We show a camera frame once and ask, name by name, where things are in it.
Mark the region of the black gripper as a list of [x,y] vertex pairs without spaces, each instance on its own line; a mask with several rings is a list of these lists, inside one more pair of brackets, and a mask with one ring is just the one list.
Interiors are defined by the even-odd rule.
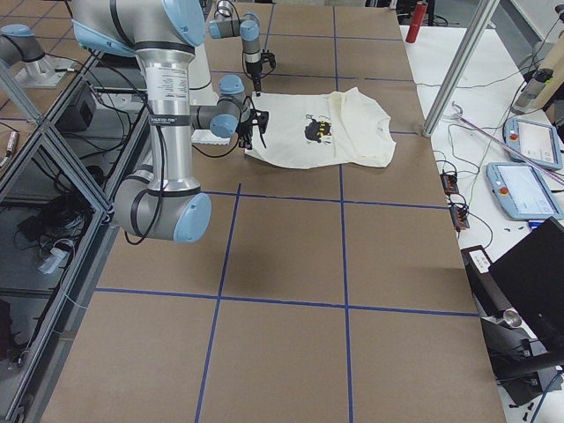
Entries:
[[276,68],[276,56],[274,53],[270,51],[259,51],[252,54],[245,54],[246,75],[253,79],[253,87],[256,97],[261,96],[261,79],[265,75],[263,72],[263,66],[265,64],[268,64],[272,70]]
[[252,149],[253,128],[259,129],[259,135],[262,136],[267,130],[270,114],[268,111],[257,110],[251,108],[249,117],[240,122],[240,139],[239,147],[244,150]]

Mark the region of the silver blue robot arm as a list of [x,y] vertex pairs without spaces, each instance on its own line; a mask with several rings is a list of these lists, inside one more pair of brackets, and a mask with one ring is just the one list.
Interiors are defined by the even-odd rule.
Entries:
[[259,17],[254,12],[240,15],[233,1],[218,1],[213,19],[208,24],[209,34],[215,40],[241,40],[243,71],[252,82],[256,97],[263,92],[263,79],[277,67],[275,54],[261,47],[260,30]]
[[116,56],[134,57],[145,79],[151,153],[121,183],[115,195],[115,221],[126,236],[177,243],[198,241],[212,215],[192,169],[192,132],[209,130],[251,149],[253,132],[264,133],[269,114],[258,110],[236,75],[219,83],[213,105],[190,101],[192,62],[207,64],[205,35],[238,37],[245,70],[255,93],[262,91],[263,64],[275,56],[260,46],[260,20],[253,12],[234,17],[219,9],[204,21],[198,1],[77,1],[73,30],[79,44]]

